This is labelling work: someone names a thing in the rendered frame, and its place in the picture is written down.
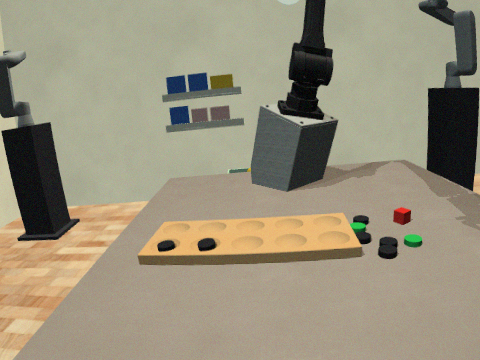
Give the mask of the red cube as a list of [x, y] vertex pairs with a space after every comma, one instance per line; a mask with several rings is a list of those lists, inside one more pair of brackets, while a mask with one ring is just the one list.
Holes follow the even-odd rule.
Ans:
[[394, 210], [394, 219], [393, 222], [404, 225], [410, 222], [411, 210], [405, 208], [398, 208]]

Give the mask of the green disc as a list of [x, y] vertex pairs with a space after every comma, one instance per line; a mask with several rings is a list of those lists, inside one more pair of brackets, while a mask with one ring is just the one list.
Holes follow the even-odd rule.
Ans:
[[406, 235], [404, 244], [408, 247], [420, 247], [422, 245], [422, 237], [414, 234]]
[[351, 223], [350, 226], [353, 229], [354, 233], [366, 231], [366, 225], [364, 223], [355, 222], [355, 223]]

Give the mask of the wooden tray with round pockets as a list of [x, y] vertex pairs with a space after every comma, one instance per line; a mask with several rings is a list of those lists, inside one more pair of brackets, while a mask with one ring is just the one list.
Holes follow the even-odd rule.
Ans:
[[[334, 227], [329, 228], [331, 226]], [[216, 248], [199, 251], [197, 243], [204, 238], [213, 238]], [[175, 249], [157, 252], [157, 244], [164, 240], [173, 240]], [[362, 246], [344, 213], [333, 213], [164, 222], [140, 251], [138, 260], [140, 265], [224, 265], [330, 260], [361, 255]]]

